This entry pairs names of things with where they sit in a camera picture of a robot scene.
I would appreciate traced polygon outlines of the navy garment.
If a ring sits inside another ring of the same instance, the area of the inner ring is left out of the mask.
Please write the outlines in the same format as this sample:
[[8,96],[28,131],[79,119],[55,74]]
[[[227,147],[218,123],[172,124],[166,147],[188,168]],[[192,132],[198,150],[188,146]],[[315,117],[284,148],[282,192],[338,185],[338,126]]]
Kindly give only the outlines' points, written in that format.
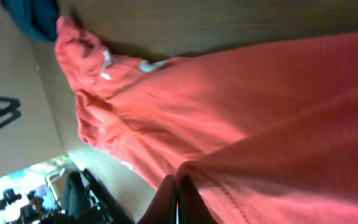
[[56,0],[0,0],[19,30],[30,39],[54,42],[60,16]]

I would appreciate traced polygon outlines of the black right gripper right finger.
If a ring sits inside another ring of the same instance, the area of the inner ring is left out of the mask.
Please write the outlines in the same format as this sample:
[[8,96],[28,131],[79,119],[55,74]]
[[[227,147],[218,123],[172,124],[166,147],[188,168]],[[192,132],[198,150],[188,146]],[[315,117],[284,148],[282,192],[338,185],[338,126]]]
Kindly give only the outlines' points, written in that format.
[[180,224],[217,224],[190,176],[179,182],[177,194]]

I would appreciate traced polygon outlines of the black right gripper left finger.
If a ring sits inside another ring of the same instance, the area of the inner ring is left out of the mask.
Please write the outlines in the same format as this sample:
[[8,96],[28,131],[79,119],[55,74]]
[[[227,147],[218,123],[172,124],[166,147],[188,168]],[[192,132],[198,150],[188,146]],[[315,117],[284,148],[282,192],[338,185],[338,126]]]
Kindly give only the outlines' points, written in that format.
[[173,175],[167,175],[137,224],[174,224],[176,222],[177,196],[175,178]]

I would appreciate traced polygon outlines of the red soccer t-shirt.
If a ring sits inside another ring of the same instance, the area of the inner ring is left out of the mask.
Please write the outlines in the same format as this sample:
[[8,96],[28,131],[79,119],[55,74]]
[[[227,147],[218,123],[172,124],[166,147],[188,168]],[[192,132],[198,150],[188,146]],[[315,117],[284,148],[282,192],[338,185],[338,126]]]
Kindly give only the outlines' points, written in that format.
[[80,139],[219,223],[358,223],[358,32],[150,63],[68,16],[55,56]]

